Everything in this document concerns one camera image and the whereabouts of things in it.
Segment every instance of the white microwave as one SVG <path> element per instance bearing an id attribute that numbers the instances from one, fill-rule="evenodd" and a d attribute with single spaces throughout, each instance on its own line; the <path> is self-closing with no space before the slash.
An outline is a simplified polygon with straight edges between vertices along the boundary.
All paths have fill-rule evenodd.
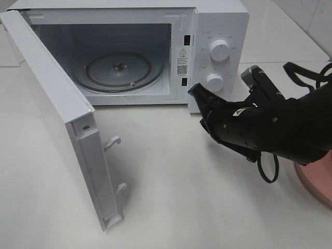
<path id="1" fill-rule="evenodd" d="M 248 13 L 239 0 L 18 0 L 0 20 L 105 230 L 122 219 L 116 193 L 126 185 L 113 190 L 104 153 L 120 138 L 101 143 L 93 105 L 188 104 L 194 113 L 187 91 L 199 82 L 228 99 Z"/>

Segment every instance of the open microwave door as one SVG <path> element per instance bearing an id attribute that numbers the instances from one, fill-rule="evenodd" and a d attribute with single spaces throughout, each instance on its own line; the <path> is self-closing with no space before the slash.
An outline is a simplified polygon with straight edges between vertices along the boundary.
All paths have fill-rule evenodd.
<path id="1" fill-rule="evenodd" d="M 122 220 L 104 155 L 114 143 L 120 142 L 120 138 L 114 137 L 104 145 L 101 143 L 94 108 L 18 11 L 0 13 L 0 20 L 41 117 L 79 184 L 84 184 L 85 180 L 105 230 Z"/>

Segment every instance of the qr code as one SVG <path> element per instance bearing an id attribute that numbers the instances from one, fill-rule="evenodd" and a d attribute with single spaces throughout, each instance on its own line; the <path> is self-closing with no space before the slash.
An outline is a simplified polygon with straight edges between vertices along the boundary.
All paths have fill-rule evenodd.
<path id="1" fill-rule="evenodd" d="M 177 66 L 177 74 L 187 74 L 187 65 Z"/>

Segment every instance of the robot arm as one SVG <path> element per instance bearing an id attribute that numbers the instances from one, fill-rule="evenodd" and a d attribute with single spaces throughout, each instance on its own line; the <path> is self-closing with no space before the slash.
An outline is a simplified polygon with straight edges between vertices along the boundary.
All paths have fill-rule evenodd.
<path id="1" fill-rule="evenodd" d="M 257 161 L 261 175 L 269 183 L 278 174 L 277 155 L 306 165 L 321 159 L 332 148 L 332 74 L 324 76 L 327 67 L 317 74 L 290 62 L 284 68 L 296 84 L 308 87 L 311 92 L 299 99 L 286 100 L 256 65 L 241 75 L 250 89 L 244 101 L 227 102 L 200 84 L 189 90 L 202 115 L 200 123 L 208 134 L 249 161 Z M 317 79 L 318 86 L 320 81 L 328 83 L 315 90 L 295 73 Z M 273 180 L 262 172 L 261 151 L 275 155 Z"/>

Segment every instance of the white table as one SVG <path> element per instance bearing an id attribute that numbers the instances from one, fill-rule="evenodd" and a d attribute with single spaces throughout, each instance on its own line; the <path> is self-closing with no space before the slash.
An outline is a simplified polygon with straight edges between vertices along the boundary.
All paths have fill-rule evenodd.
<path id="1" fill-rule="evenodd" d="M 301 63 L 315 71 L 325 64 Z M 258 65 L 287 98 L 307 92 L 283 63 Z M 185 105 L 96 108 L 101 137 L 122 138 L 106 154 L 113 182 L 129 186 L 120 201 L 125 220 L 101 232 L 20 69 L 0 68 L 0 79 L 1 248 L 331 248 L 330 210 L 305 190 L 292 162 L 280 159 L 278 181 L 266 184 Z M 247 95 L 238 78 L 232 100 Z M 272 174 L 271 157 L 263 163 Z"/>

